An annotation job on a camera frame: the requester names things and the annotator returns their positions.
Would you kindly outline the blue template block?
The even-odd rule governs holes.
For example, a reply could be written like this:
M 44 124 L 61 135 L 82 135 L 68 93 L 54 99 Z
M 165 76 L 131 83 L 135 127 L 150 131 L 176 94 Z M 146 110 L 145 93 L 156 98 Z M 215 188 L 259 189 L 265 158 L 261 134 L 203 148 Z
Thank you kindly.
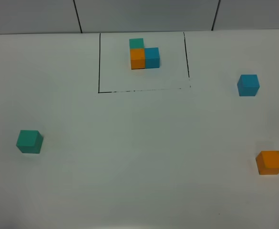
M 160 67 L 160 54 L 158 47 L 145 48 L 145 68 L 159 68 Z

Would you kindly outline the orange template block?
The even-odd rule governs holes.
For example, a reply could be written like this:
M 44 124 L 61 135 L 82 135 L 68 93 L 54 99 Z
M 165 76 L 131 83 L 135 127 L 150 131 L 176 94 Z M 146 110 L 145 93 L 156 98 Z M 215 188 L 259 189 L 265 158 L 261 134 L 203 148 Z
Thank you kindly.
M 131 69 L 145 69 L 145 49 L 130 49 Z

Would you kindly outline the green template block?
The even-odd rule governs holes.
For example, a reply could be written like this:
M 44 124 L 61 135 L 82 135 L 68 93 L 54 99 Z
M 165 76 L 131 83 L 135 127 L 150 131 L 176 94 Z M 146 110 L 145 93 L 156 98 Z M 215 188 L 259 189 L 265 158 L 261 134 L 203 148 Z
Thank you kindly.
M 130 49 L 144 49 L 144 39 L 143 38 L 136 38 L 129 40 L 129 48 Z

